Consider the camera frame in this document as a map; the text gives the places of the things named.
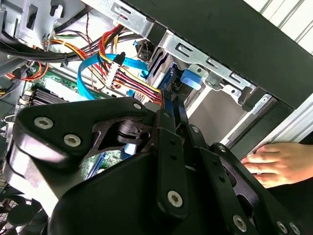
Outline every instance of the finger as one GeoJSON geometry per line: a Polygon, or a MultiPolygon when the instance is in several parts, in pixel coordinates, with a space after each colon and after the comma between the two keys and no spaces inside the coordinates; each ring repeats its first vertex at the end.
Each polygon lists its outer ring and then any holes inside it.
{"type": "Polygon", "coordinates": [[[279,185],[284,185],[286,182],[281,181],[281,177],[277,174],[265,173],[260,175],[254,175],[254,177],[265,187],[272,188],[279,185]]]}
{"type": "Polygon", "coordinates": [[[278,173],[273,163],[247,163],[244,166],[250,171],[252,174],[259,173],[278,173]]]}
{"type": "Polygon", "coordinates": [[[257,153],[241,160],[242,164],[246,163],[274,163],[280,158],[279,153],[257,153]]]}
{"type": "Polygon", "coordinates": [[[266,144],[256,150],[256,153],[277,153],[284,148],[284,143],[266,144]]]}

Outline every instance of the white connector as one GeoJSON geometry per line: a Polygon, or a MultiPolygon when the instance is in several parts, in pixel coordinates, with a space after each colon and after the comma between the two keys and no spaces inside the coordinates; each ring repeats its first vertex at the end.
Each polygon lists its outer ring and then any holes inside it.
{"type": "Polygon", "coordinates": [[[121,66],[118,63],[112,62],[111,68],[109,70],[109,73],[108,73],[108,76],[107,76],[106,82],[105,82],[107,87],[112,87],[114,78],[115,78],[120,67],[121,66]]]}

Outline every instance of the black mount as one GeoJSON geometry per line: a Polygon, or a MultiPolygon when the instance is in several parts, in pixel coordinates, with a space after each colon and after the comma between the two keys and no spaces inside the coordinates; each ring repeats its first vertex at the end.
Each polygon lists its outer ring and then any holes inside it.
{"type": "Polygon", "coordinates": [[[162,95],[156,113],[132,98],[20,112],[15,146],[59,174],[77,171],[97,153],[137,145],[134,156],[70,189],[48,234],[297,234],[290,225],[295,220],[225,146],[206,144],[188,123],[183,102],[162,95]],[[35,126],[37,117],[53,127],[35,126]],[[66,145],[68,134],[80,145],[66,145]]]}

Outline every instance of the metal panel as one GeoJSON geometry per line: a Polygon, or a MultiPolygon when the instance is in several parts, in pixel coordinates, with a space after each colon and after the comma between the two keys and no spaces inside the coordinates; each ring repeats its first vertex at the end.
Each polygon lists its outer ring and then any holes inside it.
{"type": "Polygon", "coordinates": [[[242,0],[124,2],[293,108],[313,93],[313,58],[242,0]]]}

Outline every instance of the human hand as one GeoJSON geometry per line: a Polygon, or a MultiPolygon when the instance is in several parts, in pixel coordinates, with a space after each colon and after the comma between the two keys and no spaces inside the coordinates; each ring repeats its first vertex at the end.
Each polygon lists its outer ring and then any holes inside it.
{"type": "Polygon", "coordinates": [[[313,177],[313,145],[268,144],[241,162],[266,188],[294,184],[313,177]]]}

